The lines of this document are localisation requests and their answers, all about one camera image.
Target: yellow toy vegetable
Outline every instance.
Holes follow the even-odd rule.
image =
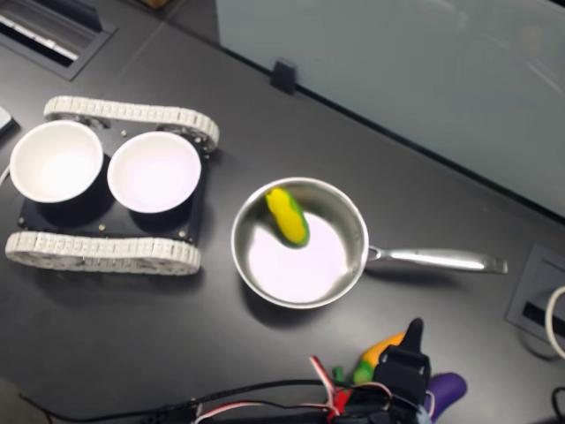
[[[370,382],[373,380],[374,368],[379,363],[380,354],[385,352],[385,349],[390,345],[398,346],[403,341],[404,333],[397,334],[385,340],[380,341],[378,344],[363,353],[361,362],[355,372],[353,373],[353,382],[361,384],[363,382]]]
[[[283,236],[297,246],[305,246],[310,238],[308,222],[292,195],[280,187],[275,187],[265,194],[265,199]]]

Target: purple toy eggplant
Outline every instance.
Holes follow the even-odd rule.
[[[467,382],[459,374],[438,374],[430,380],[428,390],[435,398],[435,407],[431,417],[432,422],[435,422],[446,409],[467,393]],[[431,399],[428,397],[424,407],[430,411],[430,406]]]

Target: cable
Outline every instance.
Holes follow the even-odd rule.
[[[0,187],[2,186],[2,184],[8,178],[9,175],[10,175],[10,165],[8,165],[4,170],[4,172],[2,172],[2,174],[0,175]]]
[[[426,395],[430,397],[430,411],[428,412],[428,415],[432,418],[433,413],[435,412],[435,396],[430,390],[426,390]]]
[[[555,349],[557,354],[561,356],[565,360],[565,351],[559,346],[557,342],[557,338],[555,337],[554,333],[554,310],[555,305],[557,304],[557,300],[561,295],[565,294],[565,285],[554,291],[554,294],[551,295],[549,298],[549,302],[547,302],[546,308],[546,333],[547,339],[551,346]]]
[[[557,403],[557,395],[562,391],[565,391],[565,387],[558,387],[552,391],[551,406],[554,408],[555,416],[557,417],[557,420],[559,420],[560,424],[565,424],[565,416],[563,416],[563,413],[559,408],[559,404]]]
[[[229,404],[218,406],[207,413],[200,415],[193,424],[199,424],[201,421],[211,418],[218,413],[225,413],[232,409],[236,409],[242,406],[273,406],[275,408],[281,409],[303,409],[303,408],[316,408],[316,409],[330,409],[328,405],[318,405],[318,404],[298,404],[298,405],[279,405],[273,402],[268,402],[264,400],[242,400],[239,402],[232,402]]]
[[[332,410],[336,411],[335,415],[339,415],[340,414],[339,410],[336,409],[335,406],[334,406],[335,386],[332,383],[331,378],[329,378],[328,373],[326,373],[326,370],[321,365],[321,362],[317,357],[311,356],[309,359],[310,359],[310,362],[312,362],[314,369],[316,370],[316,374],[318,374],[318,377],[320,378],[322,384],[324,385],[324,388],[326,389],[326,394],[328,395],[328,405],[329,405],[329,407]]]
[[[351,384],[344,383],[344,382],[334,382],[334,384],[336,386],[343,387],[345,389],[354,389],[354,390],[370,390],[371,389],[369,386],[355,387]],[[177,411],[179,409],[192,408],[194,406],[197,406],[197,405],[200,405],[200,404],[203,404],[203,403],[206,403],[206,402],[210,402],[210,401],[213,401],[213,400],[218,400],[218,399],[222,399],[222,398],[229,398],[229,397],[232,397],[232,396],[236,396],[236,395],[243,394],[243,393],[248,393],[248,392],[251,392],[251,391],[257,391],[257,390],[267,390],[267,389],[273,389],[273,388],[277,388],[277,387],[288,387],[288,386],[321,386],[321,385],[322,385],[322,382],[320,380],[306,380],[306,379],[303,379],[303,380],[280,380],[280,381],[275,381],[275,382],[262,382],[262,383],[259,383],[259,384],[253,384],[253,385],[244,386],[244,387],[240,387],[240,388],[236,388],[236,389],[219,391],[217,393],[212,393],[210,395],[206,395],[206,396],[203,396],[203,397],[200,397],[200,398],[197,398],[197,399],[192,399],[190,401],[182,402],[182,403],[178,403],[178,404],[165,405],[165,406],[161,406],[161,407],[158,407],[158,408],[146,409],[146,410],[140,410],[140,411],[125,412],[125,413],[112,413],[112,414],[107,414],[107,415],[99,415],[99,416],[86,417],[86,418],[74,418],[74,417],[68,417],[68,416],[62,415],[61,413],[55,413],[53,411],[50,411],[47,408],[44,408],[43,406],[41,406],[37,403],[35,403],[32,399],[22,395],[21,393],[19,394],[19,396],[23,400],[25,400],[28,404],[30,404],[31,406],[35,407],[39,411],[42,411],[43,413],[49,415],[50,417],[52,417],[54,419],[57,419],[57,420],[60,420],[60,421],[66,421],[66,422],[88,423],[88,422],[102,422],[102,421],[118,420],[118,419],[123,419],[123,418],[141,417],[141,416],[153,415],[153,414],[157,414],[157,413],[169,413],[169,412],[172,412],[172,411]],[[414,404],[413,402],[411,402],[410,400],[406,399],[405,397],[393,395],[393,399],[395,401],[402,402],[403,404],[409,406],[414,412],[418,411],[418,406],[416,404]]]

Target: tracked robot base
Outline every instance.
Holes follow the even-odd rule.
[[[108,102],[74,96],[55,97],[44,110],[47,120],[70,119],[97,131],[105,153],[102,172],[78,198],[56,204],[25,199],[6,256],[24,265],[64,271],[185,276],[198,272],[197,248],[208,159],[217,149],[216,123],[195,110]],[[113,125],[129,125],[125,129]],[[106,181],[109,158],[127,139],[146,131],[181,135],[202,162],[199,184],[180,206],[160,214],[131,212],[111,196]]]

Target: orange toy vegetable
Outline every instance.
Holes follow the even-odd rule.
[[[383,353],[390,345],[398,346],[400,342],[403,341],[403,338],[404,333],[386,338],[363,353],[361,362],[359,362],[357,369],[353,373],[353,382],[355,384],[361,384],[363,382],[372,381],[374,368],[379,363],[380,354]]]

